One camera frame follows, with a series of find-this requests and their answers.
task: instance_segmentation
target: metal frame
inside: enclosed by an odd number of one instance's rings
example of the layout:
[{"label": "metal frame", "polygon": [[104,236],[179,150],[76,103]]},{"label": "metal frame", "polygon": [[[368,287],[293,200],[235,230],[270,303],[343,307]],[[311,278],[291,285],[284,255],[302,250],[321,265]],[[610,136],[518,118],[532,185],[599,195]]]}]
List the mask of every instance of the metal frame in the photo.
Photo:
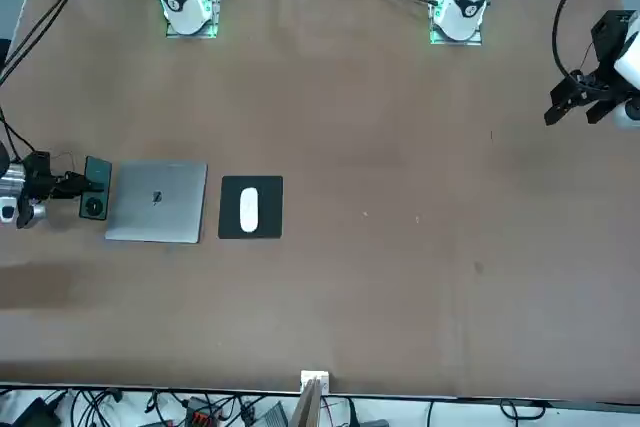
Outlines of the metal frame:
[{"label": "metal frame", "polygon": [[289,422],[290,427],[317,427],[321,394],[320,379],[316,378],[307,382],[302,394],[300,394],[296,410],[293,411]]}]

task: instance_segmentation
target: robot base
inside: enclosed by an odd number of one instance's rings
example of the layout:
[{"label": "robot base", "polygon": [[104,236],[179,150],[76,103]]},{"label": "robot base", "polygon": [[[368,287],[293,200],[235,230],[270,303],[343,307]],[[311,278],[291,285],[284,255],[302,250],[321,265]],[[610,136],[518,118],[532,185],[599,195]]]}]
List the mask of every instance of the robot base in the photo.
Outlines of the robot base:
[{"label": "robot base", "polygon": [[[442,5],[444,0],[435,0],[438,5]],[[429,41],[434,45],[448,44],[448,45],[482,45],[482,24],[478,26],[476,32],[467,40],[458,41],[453,40],[442,32],[440,27],[436,25],[434,19],[440,15],[440,7],[429,5]]]},{"label": "robot base", "polygon": [[175,31],[169,22],[167,22],[167,38],[168,39],[215,39],[218,36],[218,25],[220,24],[220,2],[222,0],[206,0],[206,10],[211,9],[211,20],[207,21],[202,28],[191,35],[182,35]]}]

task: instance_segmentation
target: floor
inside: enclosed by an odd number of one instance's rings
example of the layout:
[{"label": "floor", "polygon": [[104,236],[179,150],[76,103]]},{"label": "floor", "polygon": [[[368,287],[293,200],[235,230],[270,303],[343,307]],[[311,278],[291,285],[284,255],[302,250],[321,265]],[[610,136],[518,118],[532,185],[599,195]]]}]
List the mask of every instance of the floor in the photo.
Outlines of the floor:
[{"label": "floor", "polygon": [[[12,38],[17,19],[24,0],[0,0],[0,38]],[[625,8],[640,8],[640,0],[624,0]],[[11,422],[26,408],[26,406],[38,395],[43,397],[49,392],[12,392],[0,398],[0,421]],[[59,412],[63,425],[70,425],[68,411],[70,409],[71,395],[68,395],[60,406]],[[129,393],[123,402],[113,408],[107,406],[105,416],[114,426],[146,425],[158,421],[155,412],[144,414],[144,407],[148,393]],[[179,419],[183,415],[181,406],[169,396],[161,397],[162,412],[166,419]],[[257,404],[257,415],[261,415],[277,401],[282,401],[285,412],[289,415],[295,407],[295,400],[291,398],[268,398]],[[329,399],[332,421],[323,410],[321,425],[341,425],[348,422],[348,406],[341,399]],[[78,404],[78,411],[84,409],[82,401]],[[356,408],[361,421],[387,419],[392,426],[426,426],[429,402],[418,401],[381,401],[381,400],[356,400]],[[434,405],[431,425],[447,426],[509,426],[513,422],[508,420],[496,406],[487,405],[461,405],[455,403],[437,403]],[[535,423],[539,426],[640,426],[640,416],[635,414],[593,412],[583,410],[553,410],[550,409],[545,417]]]},{"label": "floor", "polygon": [[[57,394],[55,391],[23,391],[11,392],[0,398],[0,422],[13,422],[27,408],[27,406],[40,396],[46,399],[51,396],[53,399]],[[63,426],[72,425],[70,419],[71,404],[76,392],[68,393],[56,410]],[[179,394],[179,397],[188,399],[190,395]],[[211,402],[225,396],[211,395]],[[130,392],[126,393],[121,402],[106,402],[101,409],[105,419],[113,427],[136,427],[155,424],[159,421],[158,414],[152,411],[144,413],[150,392]],[[243,402],[248,403],[257,399],[255,396],[243,396]],[[327,414],[326,407],[322,409],[320,415],[320,427],[342,426],[349,422],[349,407],[346,399],[327,397],[327,406],[331,410],[331,418]],[[255,418],[260,419],[271,407],[281,402],[285,414],[291,418],[296,406],[297,399],[293,397],[268,396],[260,400],[255,405]],[[88,404],[80,397],[74,409],[74,424],[79,425],[82,412]],[[427,415],[430,402],[428,401],[394,401],[394,400],[370,400],[355,399],[354,405],[358,420],[364,422],[374,420],[386,420],[391,427],[426,427]],[[170,395],[159,396],[158,406],[162,417],[167,423],[175,420],[176,423],[184,418],[184,409]],[[531,416],[539,413],[539,409],[519,408],[521,416]],[[228,415],[228,408],[224,409],[224,414]],[[640,415],[613,412],[588,412],[583,410],[548,409],[540,420],[526,422],[527,425],[535,427],[564,427],[580,425],[582,427],[631,427],[640,426]],[[241,421],[222,423],[222,426],[242,425]],[[431,412],[430,425],[432,427],[463,427],[474,425],[508,427],[514,425],[512,420],[507,419],[500,408],[495,405],[462,405],[452,403],[435,403]]]}]

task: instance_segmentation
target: black mount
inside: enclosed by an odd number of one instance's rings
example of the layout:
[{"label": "black mount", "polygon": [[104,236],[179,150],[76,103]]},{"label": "black mount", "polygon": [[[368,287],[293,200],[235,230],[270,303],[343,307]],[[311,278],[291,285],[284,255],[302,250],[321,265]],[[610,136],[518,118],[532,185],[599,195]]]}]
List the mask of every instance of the black mount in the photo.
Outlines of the black mount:
[{"label": "black mount", "polygon": [[630,108],[637,105],[640,92],[614,68],[625,47],[629,19],[633,13],[633,10],[609,10],[591,29],[593,47],[600,65],[586,75],[576,69],[569,73],[573,79],[565,77],[554,87],[551,91],[552,107],[544,114],[547,125],[557,123],[574,107],[593,102],[596,104],[587,110],[590,124],[601,121],[622,102],[630,101]]}]

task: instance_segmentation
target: electronic device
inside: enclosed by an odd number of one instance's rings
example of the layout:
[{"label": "electronic device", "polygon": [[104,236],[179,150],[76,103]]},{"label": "electronic device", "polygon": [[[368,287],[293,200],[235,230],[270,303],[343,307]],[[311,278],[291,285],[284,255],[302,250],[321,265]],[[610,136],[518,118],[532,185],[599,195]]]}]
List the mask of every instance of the electronic device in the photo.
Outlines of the electronic device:
[{"label": "electronic device", "polygon": [[123,163],[116,177],[105,238],[197,243],[206,178],[204,162]]},{"label": "electronic device", "polygon": [[[96,161],[111,165],[103,160]],[[105,182],[70,171],[53,175],[49,152],[33,151],[24,159],[11,162],[6,148],[0,143],[0,223],[15,222],[18,229],[34,227],[46,218],[45,202],[49,199],[73,199],[91,194],[106,203],[110,172],[109,167],[109,174],[101,179]]]},{"label": "electronic device", "polygon": [[251,233],[258,228],[258,191],[247,187],[240,193],[240,227]]},{"label": "electronic device", "polygon": [[109,187],[111,185],[111,163],[88,156],[84,163],[84,176],[91,182],[105,186],[102,192],[83,192],[80,198],[80,217],[92,220],[105,220],[109,205]]},{"label": "electronic device", "polygon": [[225,175],[220,188],[220,239],[282,237],[283,178]]},{"label": "electronic device", "polygon": [[0,422],[0,427],[58,427],[62,423],[56,415],[56,410],[65,395],[66,391],[61,392],[49,403],[38,397],[13,423]]}]

